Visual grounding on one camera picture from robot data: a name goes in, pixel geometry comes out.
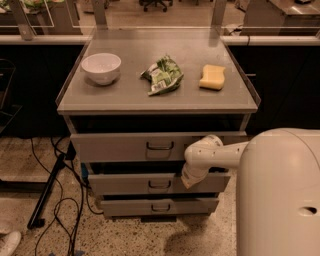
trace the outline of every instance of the white robot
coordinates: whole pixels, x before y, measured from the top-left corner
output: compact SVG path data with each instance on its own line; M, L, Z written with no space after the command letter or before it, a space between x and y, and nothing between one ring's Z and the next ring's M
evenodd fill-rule
M237 255L320 255L320 131L274 129L223 146L208 136L185 151L186 187L210 167L237 168Z

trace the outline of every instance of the metal pole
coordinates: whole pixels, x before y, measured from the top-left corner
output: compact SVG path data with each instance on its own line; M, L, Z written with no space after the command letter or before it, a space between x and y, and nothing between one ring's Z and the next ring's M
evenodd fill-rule
M211 27L216 28L218 31L221 29L227 2L228 0L215 0L214 3Z
M54 180L56 179L56 176L62 168L64 168L64 155L60 154L58 156L58 159L52 169L52 172L48 178L48 181L46 183L45 188L42 191L42 194L38 200L38 203L36 205L36 208L34 209L32 216L29 220L29 223L27 225L28 229L32 229L34 227L42 227L44 225L44 219L39 219L39 216L42 212L42 208L47 200L48 194L51 192L51 188L53 185Z
M91 0L97 29L107 29L107 19L104 10L104 0Z
M26 41L32 40L34 32L30 27L29 20L20 4L20 0L9 0L8 3L12 11L13 17L18 24L18 28L22 39Z

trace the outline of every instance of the drawer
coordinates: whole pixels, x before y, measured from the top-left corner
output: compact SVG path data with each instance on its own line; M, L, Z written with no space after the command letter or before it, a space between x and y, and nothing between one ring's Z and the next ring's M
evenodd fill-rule
M180 176L176 173L99 174L89 175L89 182L95 195L138 195L219 193L230 179L228 173L209 173L202 182L186 189Z
M81 162L183 160L185 149L209 133L72 134Z
M111 200L102 201L105 217L210 214L217 208L217 198Z

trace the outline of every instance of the white bowl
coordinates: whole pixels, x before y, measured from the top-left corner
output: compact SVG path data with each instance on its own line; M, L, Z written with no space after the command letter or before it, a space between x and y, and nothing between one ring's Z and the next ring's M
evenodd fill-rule
M86 57L81 68L87 77L99 85L111 84L120 75L121 59L111 53L98 53Z

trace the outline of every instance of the drawer handle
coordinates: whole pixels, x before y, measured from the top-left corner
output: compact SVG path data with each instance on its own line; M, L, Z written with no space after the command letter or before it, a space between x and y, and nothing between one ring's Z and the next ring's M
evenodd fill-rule
M153 189L168 189L171 186L171 180L168 181L168 184L164 184L164 185L152 185L151 181L149 180L149 188L153 188Z
M147 142L147 149L150 150L171 150L174 147L174 142L171 141L170 146L150 146L150 143Z
M156 207L154 207L153 204L151 205L151 210L153 212L168 212L168 211L170 211L170 208L171 208L170 204L168 204L167 208L158 208L158 209Z

